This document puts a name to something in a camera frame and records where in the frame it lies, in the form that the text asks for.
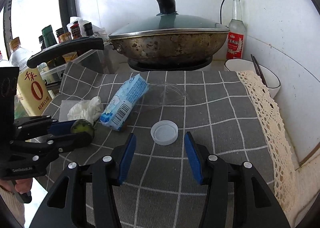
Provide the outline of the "cream knit sleeve forearm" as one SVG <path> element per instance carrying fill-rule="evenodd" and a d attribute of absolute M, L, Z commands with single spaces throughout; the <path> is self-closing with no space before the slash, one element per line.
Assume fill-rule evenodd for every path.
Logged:
<path fill-rule="evenodd" d="M 10 212 L 13 214 L 15 219 L 19 222 L 19 224 L 24 227 L 25 225 L 25 216 L 24 216 L 24 204 L 20 203 L 16 196 L 12 192 L 8 192 L 4 190 L 2 187 L 0 188 L 1 197 L 7 205 Z"/>

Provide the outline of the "person's left hand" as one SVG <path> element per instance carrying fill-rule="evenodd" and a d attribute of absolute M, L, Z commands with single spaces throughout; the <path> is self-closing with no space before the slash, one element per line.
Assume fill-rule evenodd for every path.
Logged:
<path fill-rule="evenodd" d="M 24 194 L 27 192 L 30 192 L 33 184 L 33 179 L 20 179 L 20 180 L 15 180 L 15 191 L 19 194 Z M 14 194 L 14 191 L 12 190 L 12 180 L 1 180 L 1 189 L 4 190 L 5 192 Z"/>

